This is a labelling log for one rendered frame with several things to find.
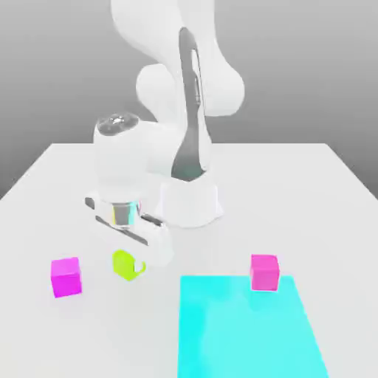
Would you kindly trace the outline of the large cyan box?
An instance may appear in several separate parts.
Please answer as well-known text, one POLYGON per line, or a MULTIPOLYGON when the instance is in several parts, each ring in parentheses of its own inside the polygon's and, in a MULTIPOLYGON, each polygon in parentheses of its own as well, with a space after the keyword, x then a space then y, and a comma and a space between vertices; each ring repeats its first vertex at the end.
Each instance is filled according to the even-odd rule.
POLYGON ((183 275, 177 378, 329 378, 294 278, 183 275))

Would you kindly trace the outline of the small pink cube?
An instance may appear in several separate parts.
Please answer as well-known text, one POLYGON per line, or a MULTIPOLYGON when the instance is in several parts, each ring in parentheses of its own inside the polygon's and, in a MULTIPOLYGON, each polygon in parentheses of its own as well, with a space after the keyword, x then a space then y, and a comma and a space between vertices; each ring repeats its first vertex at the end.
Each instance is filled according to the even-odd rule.
POLYGON ((251 289, 275 292, 278 290, 280 268, 276 255, 251 255, 251 289))

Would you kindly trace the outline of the small magenta cube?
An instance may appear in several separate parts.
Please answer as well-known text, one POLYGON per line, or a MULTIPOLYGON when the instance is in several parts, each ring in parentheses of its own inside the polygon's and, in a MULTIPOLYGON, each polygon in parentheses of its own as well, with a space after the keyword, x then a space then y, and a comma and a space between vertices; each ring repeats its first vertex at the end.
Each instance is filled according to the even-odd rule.
POLYGON ((50 278, 55 298, 80 294, 82 283, 78 257, 53 260, 50 278))

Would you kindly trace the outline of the small lime cube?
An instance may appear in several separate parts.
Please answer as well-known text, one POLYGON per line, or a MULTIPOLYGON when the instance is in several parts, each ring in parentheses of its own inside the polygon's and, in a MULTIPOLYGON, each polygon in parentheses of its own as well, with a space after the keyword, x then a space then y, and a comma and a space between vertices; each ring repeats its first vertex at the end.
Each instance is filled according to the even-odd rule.
POLYGON ((127 281, 136 279, 146 270, 146 263, 137 260, 125 250, 117 250, 112 255, 113 270, 127 281))

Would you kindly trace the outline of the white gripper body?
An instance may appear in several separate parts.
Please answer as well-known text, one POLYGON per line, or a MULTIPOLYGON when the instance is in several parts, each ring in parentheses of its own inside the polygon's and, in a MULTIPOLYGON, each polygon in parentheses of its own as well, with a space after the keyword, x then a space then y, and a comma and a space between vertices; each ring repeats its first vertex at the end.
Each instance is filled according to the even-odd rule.
POLYGON ((124 250, 147 267, 164 267, 174 252, 170 230, 163 222, 137 218, 131 226, 114 226, 95 216, 94 233, 112 250, 124 250))

